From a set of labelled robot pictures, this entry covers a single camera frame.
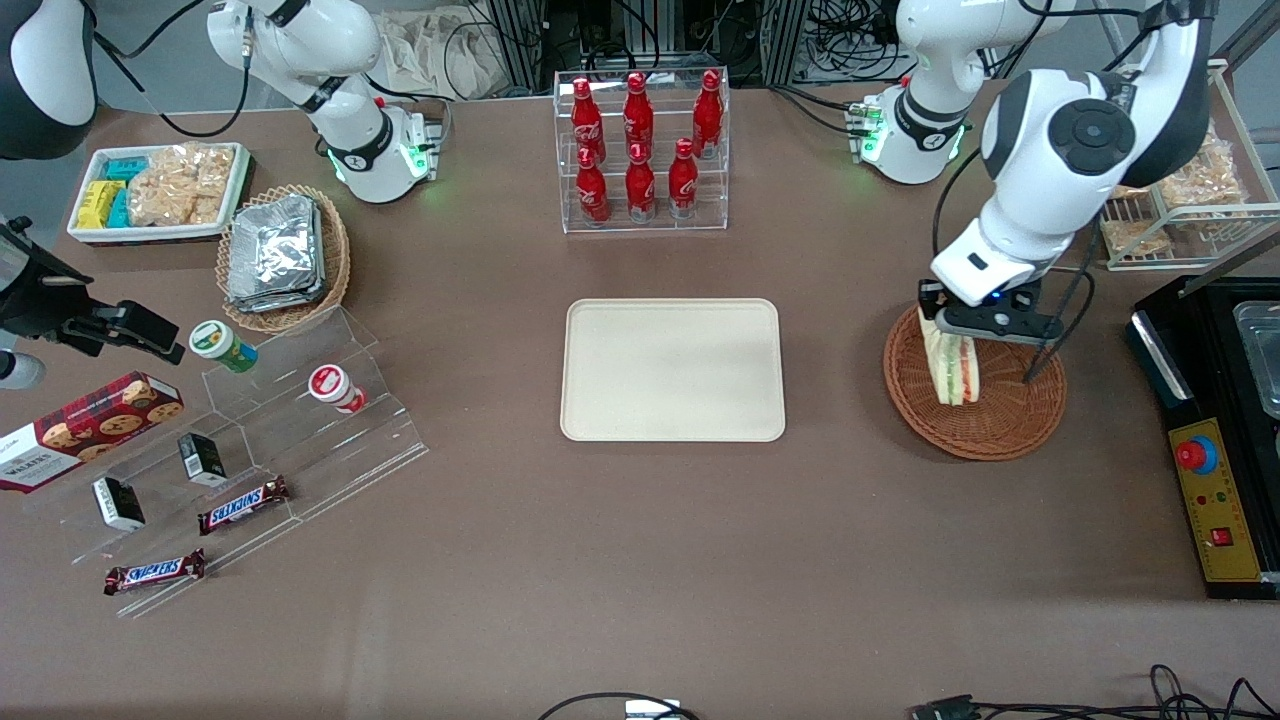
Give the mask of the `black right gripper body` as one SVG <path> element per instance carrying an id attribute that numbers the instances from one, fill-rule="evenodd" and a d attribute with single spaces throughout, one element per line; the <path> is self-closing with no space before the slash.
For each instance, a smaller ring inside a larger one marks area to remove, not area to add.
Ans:
<path id="1" fill-rule="evenodd" d="M 1 223 L 1 327 L 14 336 L 38 338 L 93 316 L 92 281 L 29 241 L 29 218 Z"/>

